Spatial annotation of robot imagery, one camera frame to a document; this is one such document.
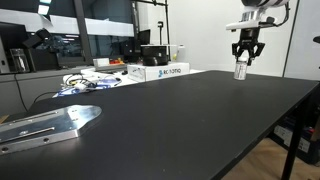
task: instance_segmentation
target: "table leg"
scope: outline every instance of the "table leg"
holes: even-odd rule
[[[281,180],[289,180],[290,179],[291,172],[293,169],[294,160],[296,158],[296,154],[297,154],[297,151],[299,148],[302,130],[304,128],[305,120],[307,118],[308,111],[309,111],[308,106],[309,106],[309,98],[304,100],[304,102],[301,103],[301,105],[299,105],[299,107],[298,107],[298,108],[301,108],[300,109],[301,111],[300,111],[299,116],[298,116],[296,123],[295,123],[290,147],[288,150],[287,160],[286,160],[286,164],[283,169]]]

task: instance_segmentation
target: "desk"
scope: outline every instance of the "desk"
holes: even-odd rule
[[[1,156],[1,180],[220,179],[317,86],[209,71],[41,101],[30,115],[74,104],[103,114],[78,139]]]

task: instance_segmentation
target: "white cylindrical object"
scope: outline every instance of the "white cylindrical object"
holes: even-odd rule
[[[234,72],[234,79],[236,80],[246,80],[247,76],[247,64],[248,58],[239,57],[238,62],[236,64],[236,70]]]

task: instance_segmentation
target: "floor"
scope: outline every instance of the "floor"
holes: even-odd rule
[[[223,180],[280,180],[287,151],[271,139],[263,140]],[[320,167],[296,159],[291,180],[320,180]]]

